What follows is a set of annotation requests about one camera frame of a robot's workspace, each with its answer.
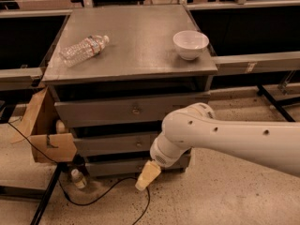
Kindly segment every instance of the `white bowl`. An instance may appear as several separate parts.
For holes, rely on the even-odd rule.
[[[177,53],[185,60],[197,58],[208,46],[209,39],[197,31],[181,31],[172,38]]]

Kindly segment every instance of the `cardboard box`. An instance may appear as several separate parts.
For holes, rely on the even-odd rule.
[[[32,96],[17,129],[48,158],[56,162],[70,162],[74,159],[77,149],[71,133],[55,134],[55,123],[58,119],[54,100],[46,87]],[[24,140],[21,134],[15,131],[10,142]],[[52,162],[36,148],[32,147],[35,162]]]

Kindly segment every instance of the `drawer knob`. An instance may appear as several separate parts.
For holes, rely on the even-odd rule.
[[[141,113],[141,111],[138,108],[133,108],[132,113],[135,115],[139,115]]]

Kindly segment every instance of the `drawer front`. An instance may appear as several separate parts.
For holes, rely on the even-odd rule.
[[[208,99],[209,93],[191,93],[56,102],[55,107],[66,127],[78,128],[162,120],[171,111]]]
[[[110,176],[125,173],[140,173],[147,159],[116,160],[101,163],[86,163],[85,167],[92,177]],[[190,154],[180,157],[170,168],[166,170],[185,169],[190,162]]]
[[[75,139],[82,157],[149,151],[157,133]]]

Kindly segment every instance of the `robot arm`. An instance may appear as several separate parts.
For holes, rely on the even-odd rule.
[[[204,103],[169,113],[136,184],[145,189],[160,167],[172,166],[190,148],[208,148],[279,171],[300,174],[300,123],[219,121]]]

